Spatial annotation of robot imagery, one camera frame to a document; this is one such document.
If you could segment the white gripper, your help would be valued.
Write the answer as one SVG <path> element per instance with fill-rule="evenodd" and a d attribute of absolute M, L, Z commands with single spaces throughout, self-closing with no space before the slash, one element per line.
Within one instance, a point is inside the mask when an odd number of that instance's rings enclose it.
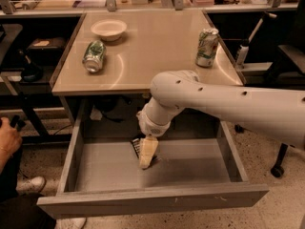
<path fill-rule="evenodd" d="M 153 123 L 146 115 L 144 111 L 139 111 L 136 114 L 140 131 L 145 138 L 140 140 L 140 155 L 139 155 L 139 167 L 141 169 L 147 169 L 153 160 L 156 149 L 158 147 L 157 137 L 161 137 L 169 129 L 170 124 L 165 125 Z"/>

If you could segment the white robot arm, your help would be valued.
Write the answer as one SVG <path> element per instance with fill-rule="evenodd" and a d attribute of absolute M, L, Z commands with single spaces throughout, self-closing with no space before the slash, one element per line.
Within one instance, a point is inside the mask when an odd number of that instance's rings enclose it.
<path fill-rule="evenodd" d="M 157 74 L 150 87 L 151 99 L 137 113 L 142 134 L 139 167 L 150 166 L 172 119 L 184 109 L 195 109 L 221 120 L 305 148 L 305 93 L 296 90 L 204 84 L 193 71 Z"/>

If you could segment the person's bare hand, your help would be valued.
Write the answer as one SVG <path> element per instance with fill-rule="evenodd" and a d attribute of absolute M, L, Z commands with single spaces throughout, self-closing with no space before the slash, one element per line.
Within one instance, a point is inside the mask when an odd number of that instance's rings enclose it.
<path fill-rule="evenodd" d="M 0 126 L 0 159 L 8 160 L 21 146 L 22 137 L 11 127 L 6 117 L 1 118 Z"/>

